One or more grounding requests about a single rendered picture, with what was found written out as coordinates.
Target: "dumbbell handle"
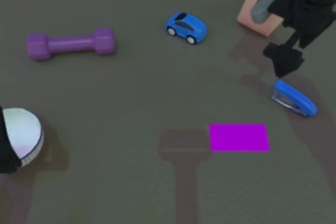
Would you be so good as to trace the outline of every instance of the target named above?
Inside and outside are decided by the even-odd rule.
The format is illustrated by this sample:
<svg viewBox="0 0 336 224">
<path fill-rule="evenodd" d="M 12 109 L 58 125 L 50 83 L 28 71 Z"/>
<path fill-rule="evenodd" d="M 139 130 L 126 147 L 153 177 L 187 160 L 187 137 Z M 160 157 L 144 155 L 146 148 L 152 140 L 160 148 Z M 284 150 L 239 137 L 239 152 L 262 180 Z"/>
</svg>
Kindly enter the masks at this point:
<svg viewBox="0 0 336 224">
<path fill-rule="evenodd" d="M 50 52 L 85 51 L 94 48 L 93 36 L 52 38 L 48 40 Z"/>
</svg>

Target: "car window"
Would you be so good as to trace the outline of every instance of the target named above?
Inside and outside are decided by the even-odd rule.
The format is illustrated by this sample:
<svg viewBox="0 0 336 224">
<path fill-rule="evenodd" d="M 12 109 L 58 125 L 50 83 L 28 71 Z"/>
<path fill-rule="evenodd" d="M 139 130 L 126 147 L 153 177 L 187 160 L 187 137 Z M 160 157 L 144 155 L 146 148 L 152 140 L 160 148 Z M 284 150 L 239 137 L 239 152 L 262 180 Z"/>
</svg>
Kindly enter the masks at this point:
<svg viewBox="0 0 336 224">
<path fill-rule="evenodd" d="M 187 16 L 187 13 L 180 13 L 176 18 L 175 21 L 183 20 Z"/>
<path fill-rule="evenodd" d="M 194 29 L 190 25 L 188 25 L 187 23 L 181 22 L 181 21 L 175 22 L 175 25 L 183 27 L 183 28 L 188 29 L 190 31 L 194 31 Z"/>
</svg>

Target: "black object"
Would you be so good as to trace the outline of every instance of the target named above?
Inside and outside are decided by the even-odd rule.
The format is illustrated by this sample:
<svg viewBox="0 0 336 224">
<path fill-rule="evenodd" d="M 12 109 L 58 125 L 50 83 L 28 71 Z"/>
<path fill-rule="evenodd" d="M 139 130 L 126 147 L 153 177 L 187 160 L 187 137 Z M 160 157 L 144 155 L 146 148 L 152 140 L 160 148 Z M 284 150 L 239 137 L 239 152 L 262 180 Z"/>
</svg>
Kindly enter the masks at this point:
<svg viewBox="0 0 336 224">
<path fill-rule="evenodd" d="M 14 173 L 22 166 L 20 158 L 13 150 L 5 124 L 4 112 L 0 107 L 0 174 Z"/>
<path fill-rule="evenodd" d="M 336 19 L 333 6 L 336 0 L 275 0 L 268 8 L 284 19 L 283 26 L 295 30 L 283 45 L 270 43 L 264 50 L 264 56 L 270 58 L 277 77 L 282 78 L 298 70 L 304 62 L 302 52 L 293 49 L 305 49 L 318 38 Z"/>
</svg>

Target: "dark blue object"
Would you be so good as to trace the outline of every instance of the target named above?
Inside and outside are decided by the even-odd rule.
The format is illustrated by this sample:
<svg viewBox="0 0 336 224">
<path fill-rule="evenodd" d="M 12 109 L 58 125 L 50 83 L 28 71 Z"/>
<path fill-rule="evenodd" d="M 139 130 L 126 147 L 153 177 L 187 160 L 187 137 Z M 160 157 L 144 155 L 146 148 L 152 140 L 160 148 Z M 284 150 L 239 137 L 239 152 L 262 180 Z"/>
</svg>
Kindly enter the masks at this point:
<svg viewBox="0 0 336 224">
<path fill-rule="evenodd" d="M 318 110 L 315 103 L 313 103 L 306 95 L 281 80 L 275 82 L 270 98 L 285 108 L 302 116 L 315 116 Z"/>
<path fill-rule="evenodd" d="M 206 37 L 206 24 L 199 18 L 183 12 L 177 12 L 165 24 L 165 30 L 172 36 L 179 36 L 189 44 L 198 44 Z"/>
</svg>

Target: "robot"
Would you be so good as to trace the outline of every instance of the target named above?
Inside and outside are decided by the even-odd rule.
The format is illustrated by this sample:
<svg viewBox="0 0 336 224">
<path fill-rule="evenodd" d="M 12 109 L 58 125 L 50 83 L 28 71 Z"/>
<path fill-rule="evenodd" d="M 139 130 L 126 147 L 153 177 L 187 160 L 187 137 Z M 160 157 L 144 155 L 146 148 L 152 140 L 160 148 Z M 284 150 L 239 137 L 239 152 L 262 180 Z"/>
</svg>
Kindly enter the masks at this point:
<svg viewBox="0 0 336 224">
<path fill-rule="evenodd" d="M 282 78 L 299 69 L 304 59 L 302 52 L 336 19 L 333 6 L 336 0 L 246 0 L 237 21 L 268 37 L 281 23 L 295 30 L 282 45 L 269 43 L 263 55 L 273 62 L 274 72 Z"/>
</svg>

